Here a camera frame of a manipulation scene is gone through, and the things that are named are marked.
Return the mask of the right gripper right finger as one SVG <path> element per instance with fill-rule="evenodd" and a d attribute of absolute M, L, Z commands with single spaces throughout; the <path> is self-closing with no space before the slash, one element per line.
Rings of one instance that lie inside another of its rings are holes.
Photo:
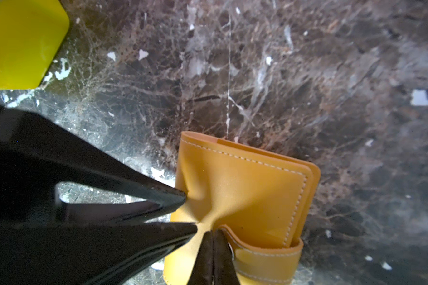
<path fill-rule="evenodd" d="M 214 233 L 214 285 L 240 285 L 233 254 L 224 232 L 220 229 Z"/>

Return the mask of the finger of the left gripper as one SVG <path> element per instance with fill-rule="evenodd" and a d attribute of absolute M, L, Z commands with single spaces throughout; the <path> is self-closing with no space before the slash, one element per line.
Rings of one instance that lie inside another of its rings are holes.
<path fill-rule="evenodd" d="M 70 204 L 57 185 L 74 182 L 139 198 L 131 204 Z M 0 221 L 144 222 L 172 213 L 186 195 L 136 172 L 33 112 L 0 106 Z"/>
<path fill-rule="evenodd" d="M 121 285 L 196 233 L 192 223 L 0 223 L 0 285 Z"/>

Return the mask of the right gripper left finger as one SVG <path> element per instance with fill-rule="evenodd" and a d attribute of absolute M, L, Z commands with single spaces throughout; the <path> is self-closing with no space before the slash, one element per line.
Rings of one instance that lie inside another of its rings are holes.
<path fill-rule="evenodd" d="M 206 232 L 197 253 L 188 285 L 212 285 L 214 282 L 214 234 Z"/>

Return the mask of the yellow leather card holder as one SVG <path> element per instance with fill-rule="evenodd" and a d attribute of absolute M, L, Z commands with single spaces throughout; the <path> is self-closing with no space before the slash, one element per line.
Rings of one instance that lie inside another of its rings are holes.
<path fill-rule="evenodd" d="M 203 235 L 219 229 L 241 284 L 290 284 L 320 177 L 310 162 L 184 131 L 175 186 L 187 200 L 171 221 L 195 223 L 198 231 L 165 258 L 165 282 L 187 284 Z"/>

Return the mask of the yellow plastic card tray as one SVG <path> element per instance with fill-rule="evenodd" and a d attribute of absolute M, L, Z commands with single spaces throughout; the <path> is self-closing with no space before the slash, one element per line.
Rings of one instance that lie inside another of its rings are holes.
<path fill-rule="evenodd" d="M 0 90 L 37 88 L 69 26 L 59 1 L 0 1 Z"/>

